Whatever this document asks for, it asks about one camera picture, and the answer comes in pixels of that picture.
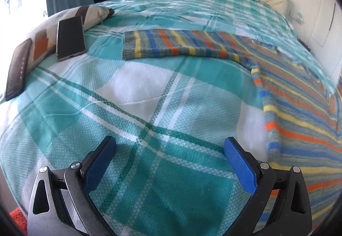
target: brown stripe on pillow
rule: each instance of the brown stripe on pillow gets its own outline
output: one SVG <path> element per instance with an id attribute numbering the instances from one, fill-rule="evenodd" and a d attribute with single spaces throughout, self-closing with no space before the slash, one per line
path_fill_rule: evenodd
<path id="1" fill-rule="evenodd" d="M 35 50 L 33 60 L 35 61 L 47 50 L 49 39 L 47 38 L 46 29 L 35 34 Z"/>
<path id="2" fill-rule="evenodd" d="M 77 10 L 77 12 L 76 12 L 76 14 L 75 14 L 75 16 L 79 16 L 79 15 L 81 15 L 82 16 L 82 24 L 84 25 L 84 22 L 85 22 L 85 20 L 86 20 L 86 15 L 87 15 L 87 11 L 88 11 L 88 8 L 89 8 L 89 6 L 81 6 L 78 10 Z"/>

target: silver screw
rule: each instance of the silver screw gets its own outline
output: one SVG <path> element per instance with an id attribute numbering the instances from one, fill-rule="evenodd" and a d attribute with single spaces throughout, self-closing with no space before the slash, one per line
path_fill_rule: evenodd
<path id="1" fill-rule="evenodd" d="M 42 166 L 42 167 L 39 169 L 39 171 L 40 171 L 41 173 L 46 172 L 46 171 L 47 171 L 47 166 Z"/>
<path id="2" fill-rule="evenodd" d="M 268 163 L 261 163 L 260 166 L 262 169 L 268 169 L 270 167 Z"/>
<path id="3" fill-rule="evenodd" d="M 72 169 L 78 169 L 80 167 L 81 163 L 80 162 L 73 162 L 71 164 Z"/>
<path id="4" fill-rule="evenodd" d="M 294 167 L 293 167 L 293 171 L 294 171 L 294 172 L 300 172 L 300 168 L 297 167 L 297 166 L 294 166 Z"/>

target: pillow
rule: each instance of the pillow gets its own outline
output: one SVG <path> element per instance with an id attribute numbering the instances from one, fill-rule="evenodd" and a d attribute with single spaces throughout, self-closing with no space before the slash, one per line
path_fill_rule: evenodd
<path id="1" fill-rule="evenodd" d="M 114 14 L 113 9 L 100 6 L 81 6 L 60 11 L 32 29 L 27 38 L 32 39 L 32 47 L 27 63 L 27 73 L 31 72 L 47 56 L 56 51 L 58 22 L 74 16 L 82 16 L 83 30 L 102 22 Z"/>
<path id="2" fill-rule="evenodd" d="M 113 14 L 114 10 L 110 8 L 81 6 L 60 11 L 33 28 L 27 34 L 27 39 L 19 44 L 13 52 L 7 77 L 5 100 L 11 100 L 21 94 L 25 87 L 26 74 L 56 51 L 59 21 L 81 15 L 83 30 L 86 31 Z"/>

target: bed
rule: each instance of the bed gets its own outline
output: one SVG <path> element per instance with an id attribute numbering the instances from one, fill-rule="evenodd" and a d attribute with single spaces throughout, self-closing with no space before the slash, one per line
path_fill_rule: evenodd
<path id="1" fill-rule="evenodd" d="M 286 0 L 272 1 L 102 3 L 115 15 L 85 32 L 88 52 L 60 63 L 49 56 L 29 74 L 24 93 L 0 105 L 0 164 L 24 214 L 41 166 L 64 168 L 112 135 L 117 155 L 91 197 L 118 235 L 222 235 L 249 198 L 223 155 L 224 139 L 234 136 L 256 159 L 277 161 L 251 73 L 233 61 L 195 56 L 124 61 L 124 32 L 246 36 L 276 45 L 332 89 L 282 15 Z M 341 191 L 341 159 L 295 147 L 279 152 L 282 166 L 313 170 L 304 178 L 316 226 Z"/>

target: smartphone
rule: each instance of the smartphone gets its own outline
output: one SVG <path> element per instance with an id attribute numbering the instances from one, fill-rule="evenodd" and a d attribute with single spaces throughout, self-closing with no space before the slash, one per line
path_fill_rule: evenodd
<path id="1" fill-rule="evenodd" d="M 59 62 L 87 51 L 81 15 L 59 21 L 56 51 Z"/>

